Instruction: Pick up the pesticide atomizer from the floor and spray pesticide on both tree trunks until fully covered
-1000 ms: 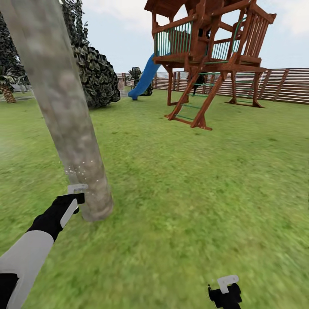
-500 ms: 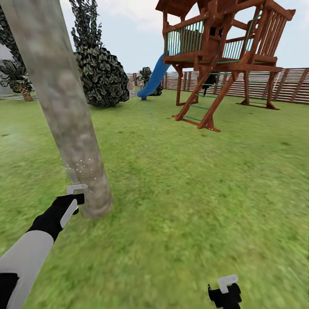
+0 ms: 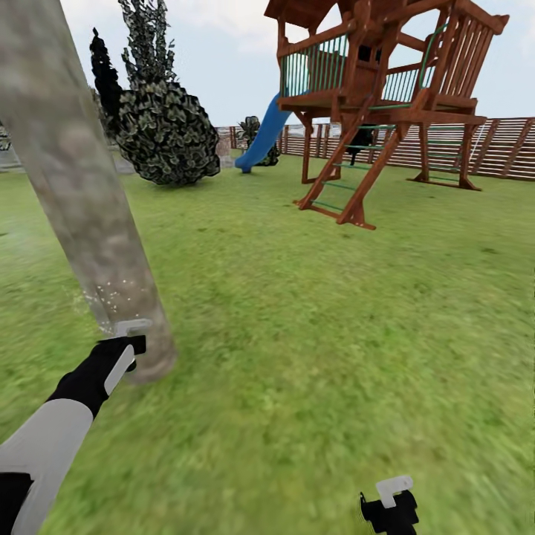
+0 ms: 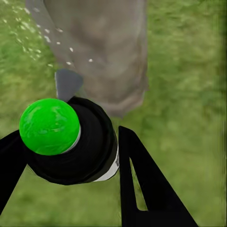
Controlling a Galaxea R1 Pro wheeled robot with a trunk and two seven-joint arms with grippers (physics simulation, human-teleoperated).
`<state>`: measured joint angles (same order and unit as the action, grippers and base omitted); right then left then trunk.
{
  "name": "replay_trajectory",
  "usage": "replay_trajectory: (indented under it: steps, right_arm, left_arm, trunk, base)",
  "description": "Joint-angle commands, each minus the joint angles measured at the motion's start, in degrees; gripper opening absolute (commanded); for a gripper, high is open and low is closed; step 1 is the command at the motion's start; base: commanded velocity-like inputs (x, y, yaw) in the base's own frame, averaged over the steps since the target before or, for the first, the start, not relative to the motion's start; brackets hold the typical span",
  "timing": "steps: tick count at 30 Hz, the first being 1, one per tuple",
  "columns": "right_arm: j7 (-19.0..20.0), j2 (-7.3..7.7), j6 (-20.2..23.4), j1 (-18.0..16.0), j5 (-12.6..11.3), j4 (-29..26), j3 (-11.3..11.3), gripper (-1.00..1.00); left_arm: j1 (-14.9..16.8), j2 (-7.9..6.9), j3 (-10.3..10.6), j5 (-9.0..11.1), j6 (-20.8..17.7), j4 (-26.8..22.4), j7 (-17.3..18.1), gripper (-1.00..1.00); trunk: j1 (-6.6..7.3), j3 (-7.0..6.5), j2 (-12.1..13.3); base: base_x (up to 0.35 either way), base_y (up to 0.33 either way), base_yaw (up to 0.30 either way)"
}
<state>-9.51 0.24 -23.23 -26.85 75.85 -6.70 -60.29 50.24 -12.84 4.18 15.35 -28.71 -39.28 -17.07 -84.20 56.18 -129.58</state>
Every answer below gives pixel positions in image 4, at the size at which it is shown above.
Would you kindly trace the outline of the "pesticide atomizer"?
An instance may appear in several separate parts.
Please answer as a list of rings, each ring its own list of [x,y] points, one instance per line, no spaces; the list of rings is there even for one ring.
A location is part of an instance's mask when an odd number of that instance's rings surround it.
[[[55,71],[57,99],[28,106],[19,120],[27,164],[51,183],[102,182],[119,169],[116,131],[105,110],[73,95],[83,84],[75,70]]]

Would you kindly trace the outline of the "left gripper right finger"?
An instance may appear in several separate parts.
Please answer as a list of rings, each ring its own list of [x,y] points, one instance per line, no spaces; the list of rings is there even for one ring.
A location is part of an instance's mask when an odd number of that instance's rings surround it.
[[[198,227],[137,134],[119,127],[122,227]],[[137,208],[130,158],[148,211]]]

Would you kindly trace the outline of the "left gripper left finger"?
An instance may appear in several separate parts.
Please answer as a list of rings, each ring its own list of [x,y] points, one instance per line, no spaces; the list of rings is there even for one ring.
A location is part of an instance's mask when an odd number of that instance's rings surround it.
[[[0,215],[26,164],[19,129],[0,139]]]

